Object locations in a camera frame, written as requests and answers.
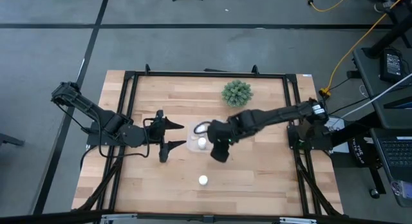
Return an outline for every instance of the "metal clamp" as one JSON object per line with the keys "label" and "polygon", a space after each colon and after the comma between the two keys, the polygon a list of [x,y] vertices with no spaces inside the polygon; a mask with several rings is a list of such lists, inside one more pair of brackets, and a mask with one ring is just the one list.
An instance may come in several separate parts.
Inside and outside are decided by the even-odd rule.
{"label": "metal clamp", "polygon": [[204,223],[214,223],[214,216],[213,215],[204,215],[203,216]]}
{"label": "metal clamp", "polygon": [[280,223],[284,224],[316,224],[315,219],[304,218],[280,218]]}
{"label": "metal clamp", "polygon": [[108,221],[115,221],[115,220],[129,220],[129,219],[137,219],[137,214],[105,214],[102,215],[101,221],[107,223]]}

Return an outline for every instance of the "white cable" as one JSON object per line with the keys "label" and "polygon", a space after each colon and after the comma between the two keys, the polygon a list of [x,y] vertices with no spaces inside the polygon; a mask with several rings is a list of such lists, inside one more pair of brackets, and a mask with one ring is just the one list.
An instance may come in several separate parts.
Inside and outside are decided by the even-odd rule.
{"label": "white cable", "polygon": [[366,107],[367,105],[371,104],[372,102],[376,101],[378,98],[382,97],[384,94],[386,94],[388,91],[390,91],[391,89],[397,87],[399,84],[403,83],[406,79],[410,78],[412,76],[412,73],[409,74],[408,76],[404,77],[402,80],[400,80],[399,82],[397,82],[396,84],[394,84],[393,86],[391,86],[390,88],[388,88],[386,91],[383,91],[380,95],[376,96],[375,98],[373,98],[371,101],[363,104],[362,106],[354,109],[353,111],[349,111],[348,113],[346,113],[344,116],[341,117],[341,119],[343,119],[344,117],[352,114],[353,112],[356,112],[364,107]]}
{"label": "white cable", "polygon": [[360,85],[360,86],[359,86],[359,92],[363,95],[363,97],[367,98],[368,96],[366,95],[366,93],[364,93],[364,92],[362,91],[362,89],[361,89],[362,87],[364,87],[364,88],[366,89],[365,85]]}

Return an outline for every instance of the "small plant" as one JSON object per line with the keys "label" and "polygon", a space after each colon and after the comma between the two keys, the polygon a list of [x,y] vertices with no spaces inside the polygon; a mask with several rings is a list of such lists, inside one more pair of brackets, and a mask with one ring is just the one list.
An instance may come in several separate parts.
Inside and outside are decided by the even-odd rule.
{"label": "small plant", "polygon": [[253,93],[250,90],[250,84],[234,80],[225,86],[221,95],[229,106],[241,107],[252,99]]}

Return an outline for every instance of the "laptop keyboard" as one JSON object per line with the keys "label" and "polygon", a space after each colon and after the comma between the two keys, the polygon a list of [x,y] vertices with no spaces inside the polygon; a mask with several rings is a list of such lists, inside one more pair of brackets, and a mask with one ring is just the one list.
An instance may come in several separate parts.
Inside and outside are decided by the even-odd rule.
{"label": "laptop keyboard", "polygon": [[412,140],[379,139],[389,166],[412,167]]}

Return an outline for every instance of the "electronic device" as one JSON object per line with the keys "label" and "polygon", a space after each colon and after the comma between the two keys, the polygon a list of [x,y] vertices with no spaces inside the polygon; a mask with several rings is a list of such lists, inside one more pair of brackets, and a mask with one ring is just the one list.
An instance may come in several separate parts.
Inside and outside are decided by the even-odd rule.
{"label": "electronic device", "polygon": [[397,50],[385,49],[380,57],[380,76],[386,82],[396,83],[404,77],[402,56]]}
{"label": "electronic device", "polygon": [[402,188],[402,196],[405,199],[412,199],[412,183],[400,182]]}
{"label": "electronic device", "polygon": [[412,135],[385,136],[378,140],[393,179],[412,183]]}

